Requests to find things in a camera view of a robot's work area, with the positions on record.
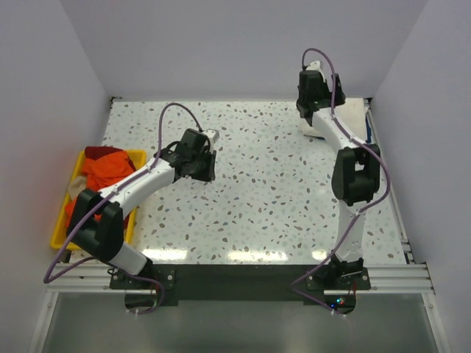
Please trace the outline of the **cream white t shirt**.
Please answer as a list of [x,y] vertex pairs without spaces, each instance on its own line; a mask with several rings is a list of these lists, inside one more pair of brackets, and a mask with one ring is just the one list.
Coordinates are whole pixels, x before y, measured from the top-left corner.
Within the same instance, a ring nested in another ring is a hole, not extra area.
[[[346,98],[343,105],[336,107],[342,121],[360,139],[367,141],[368,129],[366,124],[367,108],[362,98]],[[305,119],[301,119],[299,129],[304,136],[323,139],[321,132],[315,130]]]

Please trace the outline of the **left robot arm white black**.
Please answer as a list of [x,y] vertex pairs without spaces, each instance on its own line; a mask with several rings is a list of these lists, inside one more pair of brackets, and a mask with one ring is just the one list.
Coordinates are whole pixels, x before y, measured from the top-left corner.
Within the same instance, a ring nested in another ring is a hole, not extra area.
[[152,281],[152,261],[124,240],[125,218],[145,199],[182,178],[215,179],[219,132],[187,129],[179,141],[157,152],[136,172],[95,192],[82,191],[67,234],[71,242],[102,263],[127,272],[127,281],[145,288]]

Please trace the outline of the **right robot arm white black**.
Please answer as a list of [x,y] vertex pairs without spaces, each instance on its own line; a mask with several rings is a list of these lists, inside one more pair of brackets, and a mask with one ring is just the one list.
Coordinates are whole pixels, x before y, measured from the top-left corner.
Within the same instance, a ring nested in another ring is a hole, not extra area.
[[333,195],[339,201],[339,233],[327,264],[313,272],[325,287],[346,288],[364,269],[362,238],[366,211],[380,187],[380,149],[357,139],[330,104],[343,105],[339,76],[331,92],[320,68],[304,66],[299,75],[297,109],[305,122],[317,129],[336,154],[331,176]]

